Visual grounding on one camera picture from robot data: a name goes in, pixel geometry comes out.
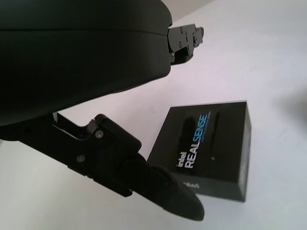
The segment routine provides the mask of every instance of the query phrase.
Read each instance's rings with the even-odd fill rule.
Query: screw
[[[96,138],[102,138],[104,136],[104,133],[103,131],[101,130],[98,130],[96,133],[95,133],[95,137]]]
[[[145,188],[143,191],[142,191],[143,195],[146,195],[148,193],[148,189]]]
[[[164,182],[163,183],[163,188],[167,188],[169,186],[169,182]]]
[[[84,155],[77,156],[77,162],[78,163],[83,163],[84,161],[85,161],[85,156]]]

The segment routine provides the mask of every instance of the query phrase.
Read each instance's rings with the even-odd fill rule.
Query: white backdrop
[[[205,219],[189,221],[4,142],[0,229],[306,229],[306,12],[304,0],[216,0],[175,23],[205,28],[189,63],[164,79],[62,112],[79,125],[106,114],[142,141],[147,158],[169,107],[247,100],[253,131],[246,203],[200,196]]]

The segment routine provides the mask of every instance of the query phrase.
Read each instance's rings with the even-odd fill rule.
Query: metal bracket
[[[195,24],[168,30],[168,51],[171,65],[181,64],[193,57],[194,48],[202,43],[204,29]]]

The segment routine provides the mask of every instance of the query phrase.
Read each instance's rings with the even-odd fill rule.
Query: black box
[[[172,107],[147,162],[197,194],[245,201],[250,139],[246,102]]]

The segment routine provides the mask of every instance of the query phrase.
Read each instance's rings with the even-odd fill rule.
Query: robotic arm
[[[202,220],[199,199],[138,153],[104,115],[80,127],[56,111],[166,76],[193,57],[203,28],[169,28],[160,0],[0,2],[0,139],[20,141],[125,197]]]

